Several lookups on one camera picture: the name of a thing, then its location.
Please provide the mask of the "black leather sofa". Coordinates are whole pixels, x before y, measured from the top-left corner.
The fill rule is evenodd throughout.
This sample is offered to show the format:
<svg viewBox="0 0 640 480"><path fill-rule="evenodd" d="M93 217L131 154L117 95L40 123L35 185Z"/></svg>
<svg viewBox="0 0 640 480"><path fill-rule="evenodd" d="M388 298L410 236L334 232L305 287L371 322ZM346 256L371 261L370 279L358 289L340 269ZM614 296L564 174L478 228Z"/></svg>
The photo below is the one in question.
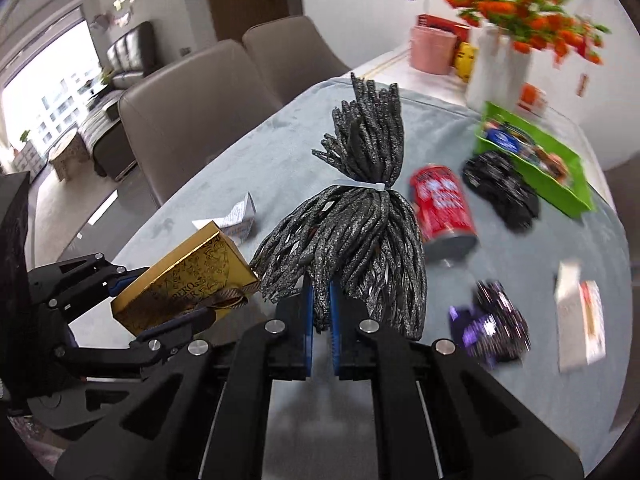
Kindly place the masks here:
<svg viewBox="0 0 640 480"><path fill-rule="evenodd" d="M79 133L96 174L118 182L137 163L119 117L119 99L162 66L153 24L143 22L130 29L110 45L106 55L113 73L106 88L89 102L89 113Z"/></svg>

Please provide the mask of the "pink cup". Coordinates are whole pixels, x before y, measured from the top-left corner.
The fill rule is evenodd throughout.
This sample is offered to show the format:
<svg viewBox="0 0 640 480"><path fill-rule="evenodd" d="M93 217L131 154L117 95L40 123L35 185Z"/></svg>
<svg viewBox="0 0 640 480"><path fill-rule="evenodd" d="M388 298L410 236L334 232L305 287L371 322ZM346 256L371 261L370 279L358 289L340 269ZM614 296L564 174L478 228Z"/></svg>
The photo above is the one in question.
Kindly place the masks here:
<svg viewBox="0 0 640 480"><path fill-rule="evenodd" d="M433 27L414 26L410 32L409 64L432 75L447 75L458 37Z"/></svg>

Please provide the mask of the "white flower vase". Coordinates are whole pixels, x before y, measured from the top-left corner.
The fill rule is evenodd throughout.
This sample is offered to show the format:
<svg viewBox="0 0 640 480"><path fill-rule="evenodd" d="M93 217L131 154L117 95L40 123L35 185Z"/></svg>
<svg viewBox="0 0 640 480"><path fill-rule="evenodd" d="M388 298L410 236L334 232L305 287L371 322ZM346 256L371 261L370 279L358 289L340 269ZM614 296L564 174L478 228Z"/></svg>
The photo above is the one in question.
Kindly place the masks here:
<svg viewBox="0 0 640 480"><path fill-rule="evenodd" d="M514 48L515 41L498 27L485 26L477 40L477 52L465 91L465 104L481 113L491 102L513 112L526 83L532 55Z"/></svg>

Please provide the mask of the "taupe chair near left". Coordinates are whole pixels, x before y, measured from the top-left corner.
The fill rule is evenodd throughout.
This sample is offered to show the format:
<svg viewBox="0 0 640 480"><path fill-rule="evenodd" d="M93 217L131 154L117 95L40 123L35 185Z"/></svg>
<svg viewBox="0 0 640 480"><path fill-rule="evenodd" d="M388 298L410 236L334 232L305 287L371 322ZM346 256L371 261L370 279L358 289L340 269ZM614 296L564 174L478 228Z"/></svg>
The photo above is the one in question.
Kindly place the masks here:
<svg viewBox="0 0 640 480"><path fill-rule="evenodd" d="M152 73L118 102L134 158L159 204L281 107L234 40Z"/></svg>

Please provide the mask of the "yellow can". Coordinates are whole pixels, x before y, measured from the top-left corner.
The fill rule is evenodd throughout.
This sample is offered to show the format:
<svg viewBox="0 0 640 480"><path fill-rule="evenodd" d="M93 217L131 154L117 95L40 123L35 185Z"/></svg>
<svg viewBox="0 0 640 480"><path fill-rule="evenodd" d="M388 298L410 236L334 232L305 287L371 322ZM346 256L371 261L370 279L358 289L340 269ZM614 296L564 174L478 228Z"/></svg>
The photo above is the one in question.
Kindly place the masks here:
<svg viewBox="0 0 640 480"><path fill-rule="evenodd" d="M458 47L457 54L454 57L454 69L457 76L466 84L469 82L474 63L477 48L468 42L462 42Z"/></svg>

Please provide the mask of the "purple snack wrapper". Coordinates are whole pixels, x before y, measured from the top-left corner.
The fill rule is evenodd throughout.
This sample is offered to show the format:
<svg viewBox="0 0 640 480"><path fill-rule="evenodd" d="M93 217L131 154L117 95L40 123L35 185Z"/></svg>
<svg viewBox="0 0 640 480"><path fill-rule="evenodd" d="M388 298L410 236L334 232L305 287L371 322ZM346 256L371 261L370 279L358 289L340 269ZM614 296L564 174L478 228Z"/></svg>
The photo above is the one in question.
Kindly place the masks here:
<svg viewBox="0 0 640 480"><path fill-rule="evenodd" d="M499 281L478 281L470 306L450 307L451 339L486 367L519 361L530 350L527 322Z"/></svg>

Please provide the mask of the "gold chocolate box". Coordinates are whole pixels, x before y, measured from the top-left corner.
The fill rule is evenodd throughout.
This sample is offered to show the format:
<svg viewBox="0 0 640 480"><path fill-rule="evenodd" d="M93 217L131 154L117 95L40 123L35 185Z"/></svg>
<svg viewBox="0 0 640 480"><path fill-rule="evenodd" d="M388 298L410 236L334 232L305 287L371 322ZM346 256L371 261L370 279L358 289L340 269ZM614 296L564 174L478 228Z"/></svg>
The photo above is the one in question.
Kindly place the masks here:
<svg viewBox="0 0 640 480"><path fill-rule="evenodd" d="M227 312L244 304L259 285L231 238L208 222L120 292L111 310L120 325L139 336L199 304Z"/></svg>

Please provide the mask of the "black plastic bag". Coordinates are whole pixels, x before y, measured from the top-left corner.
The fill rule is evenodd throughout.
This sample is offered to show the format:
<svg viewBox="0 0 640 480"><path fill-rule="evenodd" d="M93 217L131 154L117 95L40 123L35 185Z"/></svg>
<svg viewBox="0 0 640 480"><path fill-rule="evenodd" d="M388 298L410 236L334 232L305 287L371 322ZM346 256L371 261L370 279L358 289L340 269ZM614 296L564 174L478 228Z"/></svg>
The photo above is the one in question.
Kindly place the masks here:
<svg viewBox="0 0 640 480"><path fill-rule="evenodd" d="M462 167L462 179L476 195L491 204L509 230L526 232L539 218L537 193L506 153L487 151L472 156Z"/></svg>

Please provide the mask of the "red soda can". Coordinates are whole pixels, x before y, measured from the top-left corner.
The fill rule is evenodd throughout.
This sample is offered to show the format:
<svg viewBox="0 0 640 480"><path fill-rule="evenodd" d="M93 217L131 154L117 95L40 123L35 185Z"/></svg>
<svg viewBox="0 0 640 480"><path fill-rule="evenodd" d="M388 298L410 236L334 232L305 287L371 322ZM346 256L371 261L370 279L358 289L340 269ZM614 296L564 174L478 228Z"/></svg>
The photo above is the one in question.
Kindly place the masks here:
<svg viewBox="0 0 640 480"><path fill-rule="evenodd" d="M461 261L478 238L471 209L456 174L427 165L410 178L411 203L428 261Z"/></svg>

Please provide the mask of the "taupe chair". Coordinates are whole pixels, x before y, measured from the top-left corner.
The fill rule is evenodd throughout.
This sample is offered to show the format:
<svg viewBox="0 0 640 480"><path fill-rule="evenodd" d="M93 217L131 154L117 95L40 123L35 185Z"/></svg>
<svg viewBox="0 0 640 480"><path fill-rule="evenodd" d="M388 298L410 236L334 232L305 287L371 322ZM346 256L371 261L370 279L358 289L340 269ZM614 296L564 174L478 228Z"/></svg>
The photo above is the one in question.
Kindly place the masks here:
<svg viewBox="0 0 640 480"><path fill-rule="evenodd" d="M159 204L281 107L234 40L152 73L118 102L134 158Z"/></svg>
<svg viewBox="0 0 640 480"><path fill-rule="evenodd" d="M255 25L244 32L242 45L283 105L318 82L350 71L306 15Z"/></svg>

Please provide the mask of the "grey table cloth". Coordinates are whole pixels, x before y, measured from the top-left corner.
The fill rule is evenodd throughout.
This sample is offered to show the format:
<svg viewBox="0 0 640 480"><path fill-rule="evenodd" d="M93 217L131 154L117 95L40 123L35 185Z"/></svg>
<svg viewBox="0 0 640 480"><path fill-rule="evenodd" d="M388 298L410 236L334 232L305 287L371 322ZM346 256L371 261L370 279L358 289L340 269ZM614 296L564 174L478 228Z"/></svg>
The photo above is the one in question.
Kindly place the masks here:
<svg viewBox="0 0 640 480"><path fill-rule="evenodd" d="M428 261L410 178L427 165L459 179L477 121L358 79L319 84L211 162L160 208L169 235L217 198L257 195L245 247L269 318L237 340L191 341L112 406L58 460L59 479L580 479L575 446L612 411L620 373L561 374L553 287L579 260L614 310L631 305L624 229L605 202L579 218L540 203L513 232L463 193L478 243ZM273 377L279 300L314 292L307 379ZM450 307L499 281L527 322L530 350L486 367L451 339ZM334 375L330 283L361 300L366 380Z"/></svg>

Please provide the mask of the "white medicine box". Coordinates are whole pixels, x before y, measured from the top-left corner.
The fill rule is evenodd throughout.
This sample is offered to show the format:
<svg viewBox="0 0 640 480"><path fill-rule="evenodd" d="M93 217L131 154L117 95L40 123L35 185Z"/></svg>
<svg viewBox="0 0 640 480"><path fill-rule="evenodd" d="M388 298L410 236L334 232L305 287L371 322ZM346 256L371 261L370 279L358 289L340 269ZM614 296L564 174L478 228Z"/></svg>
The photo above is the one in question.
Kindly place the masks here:
<svg viewBox="0 0 640 480"><path fill-rule="evenodd" d="M568 373L603 360L606 343L600 289L596 281L582 280L577 260L560 262L554 300L559 371Z"/></svg>

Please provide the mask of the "taupe chair far left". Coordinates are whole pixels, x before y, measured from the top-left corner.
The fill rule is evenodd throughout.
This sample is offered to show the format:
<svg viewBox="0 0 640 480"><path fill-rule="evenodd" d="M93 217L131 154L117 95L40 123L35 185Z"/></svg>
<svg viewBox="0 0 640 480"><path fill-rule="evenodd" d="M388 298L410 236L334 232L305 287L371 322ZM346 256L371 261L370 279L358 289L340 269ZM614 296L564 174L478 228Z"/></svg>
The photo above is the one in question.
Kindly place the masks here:
<svg viewBox="0 0 640 480"><path fill-rule="evenodd" d="M255 25L244 32L242 45L283 105L318 82L350 71L306 15Z"/></svg>

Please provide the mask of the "orange white box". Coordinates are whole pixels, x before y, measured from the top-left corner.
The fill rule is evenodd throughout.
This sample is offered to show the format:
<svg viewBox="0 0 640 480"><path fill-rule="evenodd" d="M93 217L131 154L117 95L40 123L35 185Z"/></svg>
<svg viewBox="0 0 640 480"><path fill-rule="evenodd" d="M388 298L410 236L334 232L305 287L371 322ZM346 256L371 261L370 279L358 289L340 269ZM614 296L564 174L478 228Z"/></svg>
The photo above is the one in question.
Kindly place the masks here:
<svg viewBox="0 0 640 480"><path fill-rule="evenodd" d="M548 106L547 93L533 84L523 84L518 107L529 114L544 116Z"/></svg>

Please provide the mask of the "orange artificial flowers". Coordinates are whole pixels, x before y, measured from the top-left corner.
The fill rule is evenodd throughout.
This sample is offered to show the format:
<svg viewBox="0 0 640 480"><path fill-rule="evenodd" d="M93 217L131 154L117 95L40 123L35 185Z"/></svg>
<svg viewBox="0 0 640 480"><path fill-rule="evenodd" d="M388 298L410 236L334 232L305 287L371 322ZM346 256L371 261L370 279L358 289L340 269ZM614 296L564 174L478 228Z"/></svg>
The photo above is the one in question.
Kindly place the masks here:
<svg viewBox="0 0 640 480"><path fill-rule="evenodd" d="M611 29L570 10L573 0L444 0L466 24L491 24L523 54L550 49L555 64L570 52L601 65L599 50Z"/></svg>

